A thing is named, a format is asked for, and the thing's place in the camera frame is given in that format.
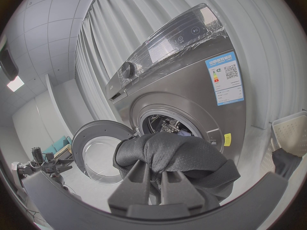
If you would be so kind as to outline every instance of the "laundry basket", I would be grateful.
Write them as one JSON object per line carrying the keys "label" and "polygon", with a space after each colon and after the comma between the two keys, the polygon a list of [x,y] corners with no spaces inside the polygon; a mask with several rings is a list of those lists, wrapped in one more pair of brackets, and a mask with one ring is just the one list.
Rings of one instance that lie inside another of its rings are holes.
{"label": "laundry basket", "polygon": [[276,149],[302,157],[307,152],[307,112],[302,111],[272,123],[272,138]]}
{"label": "laundry basket", "polygon": [[307,112],[302,111],[278,120],[271,126],[271,140],[261,162],[261,174],[275,172],[272,152],[283,148],[302,157],[307,153]]}

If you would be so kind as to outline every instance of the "energy label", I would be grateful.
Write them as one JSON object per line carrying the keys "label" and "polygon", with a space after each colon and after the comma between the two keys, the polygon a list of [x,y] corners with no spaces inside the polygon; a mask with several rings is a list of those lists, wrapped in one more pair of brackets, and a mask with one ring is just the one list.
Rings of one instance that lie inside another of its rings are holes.
{"label": "energy label", "polygon": [[242,80],[234,52],[229,52],[205,61],[217,105],[244,101]]}

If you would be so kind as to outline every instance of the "washing machine door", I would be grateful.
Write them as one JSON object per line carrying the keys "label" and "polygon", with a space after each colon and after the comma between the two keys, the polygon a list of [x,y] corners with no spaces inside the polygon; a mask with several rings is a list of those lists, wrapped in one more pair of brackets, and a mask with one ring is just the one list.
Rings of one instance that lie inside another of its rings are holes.
{"label": "washing machine door", "polygon": [[79,169],[91,179],[113,185],[122,181],[113,167],[117,145],[135,136],[134,131],[118,122],[98,120],[82,126],[74,135],[72,156]]}

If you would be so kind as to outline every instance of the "blue cloth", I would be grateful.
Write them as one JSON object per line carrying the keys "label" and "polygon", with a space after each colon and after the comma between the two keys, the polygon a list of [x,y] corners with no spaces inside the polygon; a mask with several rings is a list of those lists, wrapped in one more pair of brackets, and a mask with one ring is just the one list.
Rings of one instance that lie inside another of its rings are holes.
{"label": "blue cloth", "polygon": [[191,133],[189,132],[186,132],[184,130],[180,130],[177,135],[180,135],[180,136],[191,136]]}

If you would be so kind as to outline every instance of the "cable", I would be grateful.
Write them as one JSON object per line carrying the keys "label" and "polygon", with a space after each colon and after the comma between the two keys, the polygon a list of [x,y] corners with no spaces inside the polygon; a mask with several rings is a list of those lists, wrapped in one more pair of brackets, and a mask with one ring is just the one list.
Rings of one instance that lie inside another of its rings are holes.
{"label": "cable", "polygon": [[42,167],[43,166],[43,164],[45,163],[45,161],[41,164],[41,166],[40,167],[34,167],[32,164],[31,164],[31,161],[29,161],[30,162],[30,166],[32,167],[32,168],[34,168],[34,169],[39,169],[40,167]]}

